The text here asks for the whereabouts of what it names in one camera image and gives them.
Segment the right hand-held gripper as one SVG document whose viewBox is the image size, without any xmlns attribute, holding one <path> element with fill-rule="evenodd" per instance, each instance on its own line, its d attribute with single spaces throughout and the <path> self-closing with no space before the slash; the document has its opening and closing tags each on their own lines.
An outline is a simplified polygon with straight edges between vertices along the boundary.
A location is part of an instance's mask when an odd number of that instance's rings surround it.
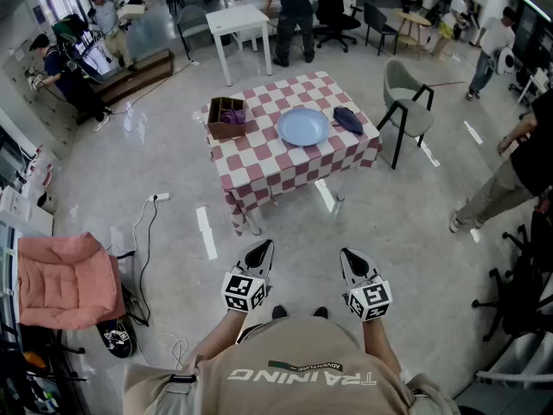
<svg viewBox="0 0 553 415">
<path fill-rule="evenodd" d="M 342 248 L 340 265 L 349 289 L 346 294 L 349 310 L 361 322 L 384 316 L 392 303 L 392 295 L 389 282 L 379 275 L 376 262 L 362 251 Z"/>
</svg>

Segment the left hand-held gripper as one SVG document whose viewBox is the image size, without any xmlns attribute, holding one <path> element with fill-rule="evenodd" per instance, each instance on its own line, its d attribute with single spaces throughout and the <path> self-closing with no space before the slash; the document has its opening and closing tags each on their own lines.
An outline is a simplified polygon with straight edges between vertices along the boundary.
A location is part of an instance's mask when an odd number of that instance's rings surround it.
<svg viewBox="0 0 553 415">
<path fill-rule="evenodd" d="M 259 240 L 242 250 L 237 266 L 225 274 L 221 296 L 229 310 L 249 313 L 258 308 L 270 290 L 270 271 L 275 245 Z"/>
</svg>

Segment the big light blue plate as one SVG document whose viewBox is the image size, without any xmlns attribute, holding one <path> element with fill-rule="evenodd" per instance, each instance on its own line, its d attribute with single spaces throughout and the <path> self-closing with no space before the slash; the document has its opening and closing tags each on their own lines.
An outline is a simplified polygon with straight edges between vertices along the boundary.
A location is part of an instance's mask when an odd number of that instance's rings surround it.
<svg viewBox="0 0 553 415">
<path fill-rule="evenodd" d="M 294 146 L 316 145 L 328 138 L 330 122 L 320 111 L 309 108 L 293 108 L 277 121 L 279 137 Z"/>
</svg>

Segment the dark blue cloth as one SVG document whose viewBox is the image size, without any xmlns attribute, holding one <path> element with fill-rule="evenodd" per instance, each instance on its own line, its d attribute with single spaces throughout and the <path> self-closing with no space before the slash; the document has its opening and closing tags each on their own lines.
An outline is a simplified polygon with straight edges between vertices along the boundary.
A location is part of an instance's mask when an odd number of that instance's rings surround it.
<svg viewBox="0 0 553 415">
<path fill-rule="evenodd" d="M 339 126 L 345 131 L 361 137 L 364 134 L 363 125 L 356 115 L 349 109 L 343 106 L 334 108 L 333 126 Z"/>
</svg>

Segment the person's left forearm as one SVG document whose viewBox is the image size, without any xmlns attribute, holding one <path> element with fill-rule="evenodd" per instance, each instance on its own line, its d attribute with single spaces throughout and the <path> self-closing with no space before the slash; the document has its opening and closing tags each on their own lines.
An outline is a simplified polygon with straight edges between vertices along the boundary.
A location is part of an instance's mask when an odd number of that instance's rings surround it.
<svg viewBox="0 0 553 415">
<path fill-rule="evenodd" d="M 182 369 L 192 370 L 196 361 L 210 360 L 234 345 L 246 317 L 244 312 L 228 310 L 216 327 L 192 350 Z"/>
</svg>

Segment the person's right forearm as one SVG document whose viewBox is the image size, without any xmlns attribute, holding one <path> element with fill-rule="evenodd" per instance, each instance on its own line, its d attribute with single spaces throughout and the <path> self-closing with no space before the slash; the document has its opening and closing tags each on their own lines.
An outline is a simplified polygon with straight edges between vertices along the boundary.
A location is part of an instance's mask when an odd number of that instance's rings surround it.
<svg viewBox="0 0 553 415">
<path fill-rule="evenodd" d="M 395 375 L 402 372 L 401 365 L 385 333 L 381 318 L 362 322 L 365 352 L 380 359 Z"/>
</svg>

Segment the pink checkered tablecloth table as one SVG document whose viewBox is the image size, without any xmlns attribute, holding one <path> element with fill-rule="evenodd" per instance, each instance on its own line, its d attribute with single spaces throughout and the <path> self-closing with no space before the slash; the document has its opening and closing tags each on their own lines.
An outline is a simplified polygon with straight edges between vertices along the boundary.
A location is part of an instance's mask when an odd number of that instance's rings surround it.
<svg viewBox="0 0 553 415">
<path fill-rule="evenodd" d="M 334 173 L 370 167 L 381 150 L 376 127 L 324 71 L 271 82 L 233 97 L 245 103 L 245 135 L 222 140 L 208 136 L 207 142 L 236 234 L 245 231 L 252 210 Z M 327 139 L 303 148 L 284 142 L 277 133 L 278 119 L 292 108 L 311 108 L 331 119 L 339 106 L 357 117 L 362 136 L 331 124 Z"/>
</svg>

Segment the person's beige shirt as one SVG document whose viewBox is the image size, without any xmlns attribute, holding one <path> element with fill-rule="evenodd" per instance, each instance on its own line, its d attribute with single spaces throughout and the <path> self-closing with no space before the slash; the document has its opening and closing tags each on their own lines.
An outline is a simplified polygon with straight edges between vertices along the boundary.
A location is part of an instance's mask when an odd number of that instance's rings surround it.
<svg viewBox="0 0 553 415">
<path fill-rule="evenodd" d="M 461 415 L 427 376 L 405 385 L 316 316 L 262 324 L 192 370 L 127 369 L 124 415 Z"/>
</svg>

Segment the brown divided wooden box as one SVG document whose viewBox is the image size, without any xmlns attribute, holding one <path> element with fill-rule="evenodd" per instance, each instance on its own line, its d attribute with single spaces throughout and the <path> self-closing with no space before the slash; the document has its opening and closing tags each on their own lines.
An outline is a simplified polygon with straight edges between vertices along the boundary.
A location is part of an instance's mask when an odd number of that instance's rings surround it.
<svg viewBox="0 0 553 415">
<path fill-rule="evenodd" d="M 216 140 L 243 137 L 245 135 L 245 124 L 233 125 L 221 123 L 219 121 L 221 112 L 229 109 L 242 110 L 246 120 L 246 104 L 242 99 L 217 97 L 211 100 L 207 116 L 207 128 L 212 137 Z"/>
</svg>

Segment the black white shoe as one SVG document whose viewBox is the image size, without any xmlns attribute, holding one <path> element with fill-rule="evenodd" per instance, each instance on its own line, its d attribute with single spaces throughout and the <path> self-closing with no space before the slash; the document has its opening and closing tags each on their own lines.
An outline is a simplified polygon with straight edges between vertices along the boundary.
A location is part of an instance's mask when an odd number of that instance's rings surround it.
<svg viewBox="0 0 553 415">
<path fill-rule="evenodd" d="M 134 343 L 120 318 L 99 322 L 96 328 L 108 351 L 119 359 L 133 355 Z"/>
</svg>

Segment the black swivel chair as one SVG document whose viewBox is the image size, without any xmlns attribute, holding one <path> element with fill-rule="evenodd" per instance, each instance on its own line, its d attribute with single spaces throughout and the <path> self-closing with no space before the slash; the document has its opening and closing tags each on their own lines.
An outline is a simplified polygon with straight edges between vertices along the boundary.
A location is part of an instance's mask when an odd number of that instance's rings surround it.
<svg viewBox="0 0 553 415">
<path fill-rule="evenodd" d="M 524 225 L 518 227 L 518 233 L 521 238 L 508 232 L 502 234 L 503 239 L 510 240 L 520 250 L 514 267 L 504 274 L 496 268 L 489 271 L 489 278 L 496 285 L 497 299 L 487 303 L 474 300 L 471 303 L 474 309 L 496 310 L 490 329 L 482 337 L 483 342 L 491 341 L 498 328 L 513 338 L 530 333 L 553 334 L 553 315 L 542 312 L 544 306 L 553 303 L 553 294 L 541 298 L 544 283 L 537 263 L 536 246 L 529 239 Z"/>
</svg>

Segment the green chair with black legs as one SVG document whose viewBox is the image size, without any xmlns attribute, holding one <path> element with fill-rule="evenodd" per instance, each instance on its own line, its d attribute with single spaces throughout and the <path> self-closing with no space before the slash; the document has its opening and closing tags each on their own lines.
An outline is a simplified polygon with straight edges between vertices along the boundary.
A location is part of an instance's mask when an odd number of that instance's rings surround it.
<svg viewBox="0 0 553 415">
<path fill-rule="evenodd" d="M 417 146 L 422 146 L 424 135 L 435 122 L 431 112 L 434 95 L 435 91 L 412 76 L 400 60 L 386 62 L 383 98 L 387 111 L 377 129 L 380 131 L 387 122 L 398 128 L 392 169 L 397 167 L 404 136 L 417 138 Z"/>
</svg>

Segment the white bucket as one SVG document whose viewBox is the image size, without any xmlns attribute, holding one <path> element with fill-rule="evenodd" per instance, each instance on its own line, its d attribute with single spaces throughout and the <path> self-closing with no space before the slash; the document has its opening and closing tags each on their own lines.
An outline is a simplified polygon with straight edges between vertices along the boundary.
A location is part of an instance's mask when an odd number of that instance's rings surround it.
<svg viewBox="0 0 553 415">
<path fill-rule="evenodd" d="M 54 215 L 58 208 L 58 199 L 55 195 L 44 192 L 37 201 L 37 206 L 51 215 Z"/>
</svg>

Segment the low wooden bench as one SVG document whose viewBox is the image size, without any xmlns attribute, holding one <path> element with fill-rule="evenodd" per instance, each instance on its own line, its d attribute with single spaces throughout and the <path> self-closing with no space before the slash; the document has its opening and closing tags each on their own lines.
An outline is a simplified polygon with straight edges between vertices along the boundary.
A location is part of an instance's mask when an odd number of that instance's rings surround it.
<svg viewBox="0 0 553 415">
<path fill-rule="evenodd" d="M 169 49 L 151 54 L 140 60 L 135 72 L 113 69 L 103 76 L 99 84 L 92 84 L 93 91 L 107 104 L 112 105 L 174 72 L 174 54 Z"/>
</svg>

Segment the white red plastic bags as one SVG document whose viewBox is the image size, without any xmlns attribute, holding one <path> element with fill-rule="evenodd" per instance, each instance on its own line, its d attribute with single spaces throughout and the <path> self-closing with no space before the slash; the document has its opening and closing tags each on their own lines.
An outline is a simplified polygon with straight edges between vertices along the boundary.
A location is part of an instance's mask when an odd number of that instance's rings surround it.
<svg viewBox="0 0 553 415">
<path fill-rule="evenodd" d="M 59 159 L 43 144 L 35 150 L 35 156 L 29 163 L 26 180 L 35 188 L 47 188 L 58 169 Z"/>
</svg>

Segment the white low cabinet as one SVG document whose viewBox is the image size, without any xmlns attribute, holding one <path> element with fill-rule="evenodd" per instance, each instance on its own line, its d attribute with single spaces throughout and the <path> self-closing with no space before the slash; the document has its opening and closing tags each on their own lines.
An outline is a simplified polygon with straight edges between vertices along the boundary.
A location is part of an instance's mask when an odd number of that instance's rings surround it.
<svg viewBox="0 0 553 415">
<path fill-rule="evenodd" d="M 50 237 L 54 217 L 7 186 L 0 191 L 0 221 L 25 237 Z"/>
</svg>

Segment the white square table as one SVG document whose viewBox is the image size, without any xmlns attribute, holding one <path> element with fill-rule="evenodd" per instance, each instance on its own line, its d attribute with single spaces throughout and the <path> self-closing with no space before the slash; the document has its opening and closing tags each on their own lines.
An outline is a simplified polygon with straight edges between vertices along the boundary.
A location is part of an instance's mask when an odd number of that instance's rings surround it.
<svg viewBox="0 0 553 415">
<path fill-rule="evenodd" d="M 224 48 L 221 42 L 222 35 L 230 35 L 245 30 L 261 29 L 264 45 L 264 58 L 266 73 L 273 74 L 272 59 L 270 55 L 270 43 L 268 33 L 269 17 L 257 7 L 246 4 L 207 14 L 207 23 L 213 36 L 219 62 L 222 66 L 227 86 L 232 86 L 232 80 L 226 62 Z"/>
</svg>

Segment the grey shell chair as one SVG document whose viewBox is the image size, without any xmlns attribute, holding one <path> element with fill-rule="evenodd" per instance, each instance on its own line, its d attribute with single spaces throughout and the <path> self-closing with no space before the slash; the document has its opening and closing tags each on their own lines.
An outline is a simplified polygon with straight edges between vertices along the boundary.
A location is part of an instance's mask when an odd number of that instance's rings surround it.
<svg viewBox="0 0 553 415">
<path fill-rule="evenodd" d="M 186 38 L 197 35 L 202 32 L 211 33 L 207 22 L 207 13 L 197 5 L 188 5 L 182 8 L 176 17 L 175 26 L 181 38 L 189 62 L 193 62 L 190 57 L 190 48 Z"/>
</svg>

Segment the dark grey chair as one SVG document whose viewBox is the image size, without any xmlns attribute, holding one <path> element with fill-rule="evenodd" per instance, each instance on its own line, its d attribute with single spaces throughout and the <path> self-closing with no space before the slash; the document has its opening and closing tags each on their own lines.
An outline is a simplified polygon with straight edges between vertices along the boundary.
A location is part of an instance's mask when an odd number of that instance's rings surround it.
<svg viewBox="0 0 553 415">
<path fill-rule="evenodd" d="M 381 50 L 385 44 L 386 37 L 393 38 L 393 54 L 395 54 L 397 52 L 399 33 L 396 29 L 387 24 L 386 15 L 381 12 L 375 5 L 364 2 L 363 16 L 365 24 L 367 25 L 365 34 L 365 45 L 368 45 L 369 34 L 373 29 L 380 35 L 377 55 L 380 55 Z"/>
</svg>

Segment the white round device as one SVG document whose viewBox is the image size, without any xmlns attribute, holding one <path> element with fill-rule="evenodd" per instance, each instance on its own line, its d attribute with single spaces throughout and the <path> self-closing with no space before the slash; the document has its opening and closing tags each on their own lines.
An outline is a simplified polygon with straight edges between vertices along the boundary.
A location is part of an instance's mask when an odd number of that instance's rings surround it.
<svg viewBox="0 0 553 415">
<path fill-rule="evenodd" d="M 494 52 L 495 72 L 498 75 L 511 75 L 514 72 L 514 55 L 509 47 Z"/>
</svg>

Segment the round wooden table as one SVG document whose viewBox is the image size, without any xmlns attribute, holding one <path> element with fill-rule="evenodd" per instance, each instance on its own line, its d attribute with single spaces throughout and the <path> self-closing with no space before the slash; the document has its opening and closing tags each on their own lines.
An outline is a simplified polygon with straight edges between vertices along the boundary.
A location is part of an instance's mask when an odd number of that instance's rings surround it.
<svg viewBox="0 0 553 415">
<path fill-rule="evenodd" d="M 422 28 L 429 28 L 431 22 L 420 14 L 402 9 L 394 9 L 394 14 L 401 19 L 397 29 L 397 40 L 405 46 L 413 46 L 417 51 L 417 59 L 421 58 L 422 53 Z"/>
</svg>

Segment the grey lockers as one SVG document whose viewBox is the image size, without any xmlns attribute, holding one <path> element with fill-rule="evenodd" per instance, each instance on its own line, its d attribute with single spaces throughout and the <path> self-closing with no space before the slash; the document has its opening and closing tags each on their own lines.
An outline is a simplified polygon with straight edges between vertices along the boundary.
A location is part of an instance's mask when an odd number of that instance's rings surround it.
<svg viewBox="0 0 553 415">
<path fill-rule="evenodd" d="M 64 159 L 71 153 L 78 129 L 77 111 L 56 87 L 30 87 L 26 72 L 44 75 L 42 60 L 29 51 L 30 43 L 25 40 L 0 66 L 0 108 L 32 144 Z"/>
</svg>

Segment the black office chair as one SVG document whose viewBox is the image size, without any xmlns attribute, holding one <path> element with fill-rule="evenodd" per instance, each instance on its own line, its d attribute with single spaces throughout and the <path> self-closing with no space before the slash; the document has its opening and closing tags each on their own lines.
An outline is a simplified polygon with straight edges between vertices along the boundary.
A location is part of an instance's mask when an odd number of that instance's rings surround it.
<svg viewBox="0 0 553 415">
<path fill-rule="evenodd" d="M 320 40 L 316 47 L 321 48 L 324 43 L 336 40 L 342 46 L 343 51 L 347 53 L 346 40 L 350 40 L 353 45 L 357 43 L 357 40 L 350 35 L 346 35 L 345 31 L 361 27 L 361 22 L 356 18 L 356 15 L 362 13 L 363 10 L 351 6 L 351 14 L 348 15 L 343 0 L 317 0 L 317 3 L 315 16 L 319 25 L 313 28 L 313 35 L 314 38 L 318 35 L 325 35 L 326 37 Z"/>
</svg>

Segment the white cardboard box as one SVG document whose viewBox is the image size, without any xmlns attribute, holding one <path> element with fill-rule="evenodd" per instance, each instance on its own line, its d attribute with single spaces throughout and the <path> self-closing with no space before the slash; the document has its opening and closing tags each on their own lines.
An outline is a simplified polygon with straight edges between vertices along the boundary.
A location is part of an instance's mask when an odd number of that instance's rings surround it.
<svg viewBox="0 0 553 415">
<path fill-rule="evenodd" d="M 121 6 L 118 11 L 119 20 L 132 20 L 136 19 L 144 14 L 146 6 L 143 4 L 125 4 Z"/>
</svg>

